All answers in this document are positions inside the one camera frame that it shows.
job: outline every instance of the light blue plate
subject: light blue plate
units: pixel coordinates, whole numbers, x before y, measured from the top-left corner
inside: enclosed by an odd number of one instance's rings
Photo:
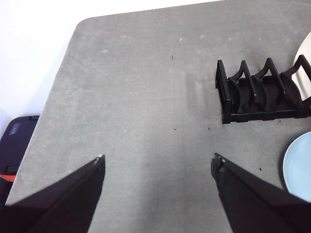
[[[291,194],[311,202],[311,132],[301,135],[287,148],[283,175]]]

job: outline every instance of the white wall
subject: white wall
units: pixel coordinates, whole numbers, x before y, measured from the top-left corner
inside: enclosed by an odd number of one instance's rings
[[[0,0],[0,133],[40,114],[75,26],[85,18],[215,0]]]

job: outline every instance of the gray table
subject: gray table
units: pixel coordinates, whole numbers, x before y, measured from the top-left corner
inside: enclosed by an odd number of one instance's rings
[[[210,174],[214,152],[281,187],[289,143],[311,118],[221,124],[228,76],[272,57],[292,66],[309,0],[235,0],[89,18],[78,24],[8,204],[106,155],[89,232],[231,232]]]

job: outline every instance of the orange strap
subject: orange strap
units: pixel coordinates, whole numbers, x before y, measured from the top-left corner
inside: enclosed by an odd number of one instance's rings
[[[0,177],[5,179],[6,181],[13,182],[16,175],[0,175]]]

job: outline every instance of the black dish rack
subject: black dish rack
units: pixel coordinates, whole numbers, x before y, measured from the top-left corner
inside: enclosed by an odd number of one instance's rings
[[[255,75],[250,75],[246,62],[242,61],[239,71],[227,79],[224,64],[218,60],[215,86],[219,91],[223,124],[311,116],[311,97],[302,101],[292,80],[301,66],[311,80],[311,66],[304,55],[280,74],[271,58]]]

